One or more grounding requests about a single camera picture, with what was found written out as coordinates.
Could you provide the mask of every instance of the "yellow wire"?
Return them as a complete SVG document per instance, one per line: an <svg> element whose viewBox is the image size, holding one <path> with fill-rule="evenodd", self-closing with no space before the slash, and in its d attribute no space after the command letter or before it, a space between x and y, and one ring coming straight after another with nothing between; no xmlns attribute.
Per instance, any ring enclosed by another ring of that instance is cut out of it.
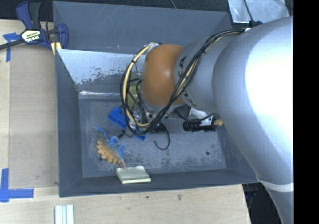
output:
<svg viewBox="0 0 319 224"><path fill-rule="evenodd" d="M127 97L127 83L129 80L129 74L131 73L131 70L134 66L134 64L137 62L137 60L140 58L140 56L142 54L144 54L146 51L148 51L150 49L151 45L147 45L145 46L136 56L135 58L132 60L132 62L129 64L127 72L124 76L124 80L123 80L123 101L126 102L126 97ZM126 109L126 115L128 116L128 118L131 120L131 122L133 122L135 125L144 127L144 126L148 126L150 125L150 123L139 123L136 122L135 119L131 116L130 112Z"/></svg>

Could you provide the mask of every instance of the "blue clamp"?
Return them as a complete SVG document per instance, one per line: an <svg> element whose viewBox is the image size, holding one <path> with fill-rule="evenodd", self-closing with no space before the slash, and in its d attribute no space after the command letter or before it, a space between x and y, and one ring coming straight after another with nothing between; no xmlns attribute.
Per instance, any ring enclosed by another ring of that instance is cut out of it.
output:
<svg viewBox="0 0 319 224"><path fill-rule="evenodd" d="M52 41L48 40L47 36L50 31L46 32L41 28L38 21L38 11L41 3L30 3L28 1L20 3L15 11L18 19L22 21L25 27L25 31L21 34L26 44L36 44L52 50ZM65 24L59 24L57 26L57 32L60 34L60 44L64 49L68 44L68 31Z"/></svg>
<svg viewBox="0 0 319 224"><path fill-rule="evenodd" d="M9 190L8 178L9 178L9 169L8 168L2 169L1 186L0 186L0 202L1 203L7 203L9 202L9 199L33 198L34 189Z"/></svg>
<svg viewBox="0 0 319 224"><path fill-rule="evenodd" d="M10 43L11 41L17 41L17 40L21 39L21 36L19 34L16 34L16 33L4 34L3 37L8 43ZM8 61L10 61L10 59L11 59L11 48L9 47L6 50L5 61L8 62Z"/></svg>
<svg viewBox="0 0 319 224"><path fill-rule="evenodd" d="M116 125L120 126L122 129L126 129L127 127L124 113L122 109L119 107L115 107L113 110L110 111L108 119L114 122ZM144 141L144 139L146 138L146 135L134 135L134 136L136 136L138 139L142 141Z"/></svg>

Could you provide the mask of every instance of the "blue tape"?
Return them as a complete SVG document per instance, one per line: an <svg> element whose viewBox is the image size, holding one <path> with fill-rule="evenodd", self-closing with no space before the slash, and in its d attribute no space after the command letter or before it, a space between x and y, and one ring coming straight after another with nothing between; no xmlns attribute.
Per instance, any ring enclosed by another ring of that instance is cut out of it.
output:
<svg viewBox="0 0 319 224"><path fill-rule="evenodd" d="M34 189L8 189L9 169L2 169L1 185L0 185L0 202L7 203L9 199L16 198L33 198Z"/></svg>
<svg viewBox="0 0 319 224"><path fill-rule="evenodd" d="M3 37L5 38L5 40L10 43L11 41L16 41L16 40L20 40L21 36L16 34L16 33L10 33L10 34L4 34ZM5 61L8 62L11 59L11 49L8 48L6 50L6 59Z"/></svg>

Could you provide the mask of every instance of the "black connector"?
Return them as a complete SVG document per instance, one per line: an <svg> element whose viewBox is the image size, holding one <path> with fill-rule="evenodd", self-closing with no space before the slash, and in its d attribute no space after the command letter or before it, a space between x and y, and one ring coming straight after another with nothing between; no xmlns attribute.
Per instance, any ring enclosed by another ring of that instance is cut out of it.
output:
<svg viewBox="0 0 319 224"><path fill-rule="evenodd" d="M183 122L183 129L185 131L191 131L191 132L196 132L196 131L204 131L204 132L215 132L216 131L216 126L214 125L214 120L212 120L212 123L210 125L200 125L200 121L185 121Z"/></svg>

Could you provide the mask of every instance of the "clamp handle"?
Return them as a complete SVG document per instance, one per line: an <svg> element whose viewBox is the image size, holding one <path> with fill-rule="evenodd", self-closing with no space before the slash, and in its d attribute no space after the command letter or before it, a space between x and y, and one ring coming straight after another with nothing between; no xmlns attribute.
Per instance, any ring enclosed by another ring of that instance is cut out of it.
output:
<svg viewBox="0 0 319 224"><path fill-rule="evenodd" d="M25 29L40 29L39 23L39 8L41 3L30 3L29 1L24 1L20 3L15 11L18 19L22 21Z"/></svg>

